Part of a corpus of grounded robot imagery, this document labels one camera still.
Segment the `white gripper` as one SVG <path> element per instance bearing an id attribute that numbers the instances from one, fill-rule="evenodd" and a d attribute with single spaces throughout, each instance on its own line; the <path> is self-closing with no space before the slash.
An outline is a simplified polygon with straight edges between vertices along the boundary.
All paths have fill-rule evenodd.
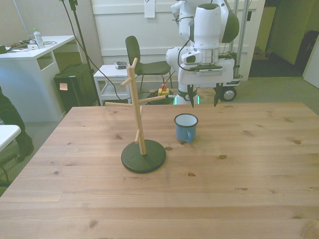
<path id="1" fill-rule="evenodd" d="M 187 85 L 187 93 L 190 103 L 194 107 L 194 97 L 196 96 L 196 87 L 194 85 L 200 84 L 216 84 L 214 106 L 217 105 L 223 91 L 223 83 L 228 83 L 233 80 L 234 59 L 220 59 L 216 63 L 221 66 L 221 69 L 208 69 L 200 71 L 186 71 L 179 68 L 178 83 L 180 85 Z"/>

